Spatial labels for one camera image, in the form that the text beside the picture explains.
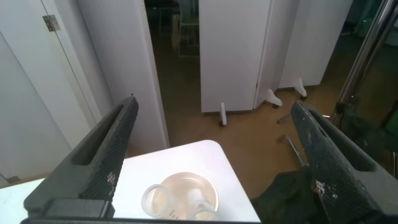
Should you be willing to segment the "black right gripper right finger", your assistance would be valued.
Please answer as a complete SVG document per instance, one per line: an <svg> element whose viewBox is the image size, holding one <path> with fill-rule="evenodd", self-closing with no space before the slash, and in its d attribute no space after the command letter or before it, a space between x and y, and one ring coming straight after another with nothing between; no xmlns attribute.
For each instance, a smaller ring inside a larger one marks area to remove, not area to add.
<svg viewBox="0 0 398 224"><path fill-rule="evenodd" d="M330 223L397 223L397 179L313 107L290 114Z"/></svg>

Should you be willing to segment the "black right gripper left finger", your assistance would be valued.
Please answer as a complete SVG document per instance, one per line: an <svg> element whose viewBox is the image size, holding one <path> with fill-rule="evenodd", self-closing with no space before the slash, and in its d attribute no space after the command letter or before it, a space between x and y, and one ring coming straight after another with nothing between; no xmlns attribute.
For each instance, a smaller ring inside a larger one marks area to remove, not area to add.
<svg viewBox="0 0 398 224"><path fill-rule="evenodd" d="M34 217L112 217L118 183L139 104L115 106L24 200Z"/></svg>

